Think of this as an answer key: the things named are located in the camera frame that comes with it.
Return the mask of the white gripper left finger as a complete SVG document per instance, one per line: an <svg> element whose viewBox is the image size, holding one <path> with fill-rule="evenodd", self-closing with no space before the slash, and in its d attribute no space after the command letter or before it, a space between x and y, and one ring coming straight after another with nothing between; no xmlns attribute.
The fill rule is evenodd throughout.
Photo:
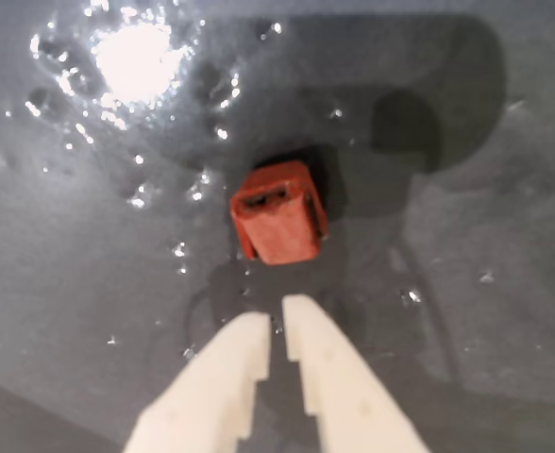
<svg viewBox="0 0 555 453"><path fill-rule="evenodd" d="M233 452L252 431L256 385L269 376L270 317L224 325L139 415L125 452Z"/></svg>

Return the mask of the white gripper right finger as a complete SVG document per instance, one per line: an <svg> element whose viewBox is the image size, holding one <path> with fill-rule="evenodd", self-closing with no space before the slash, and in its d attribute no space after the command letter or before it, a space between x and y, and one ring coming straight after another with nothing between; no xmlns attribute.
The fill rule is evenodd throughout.
<svg viewBox="0 0 555 453"><path fill-rule="evenodd" d="M318 303L282 299L287 357L323 452L428 452L412 421Z"/></svg>

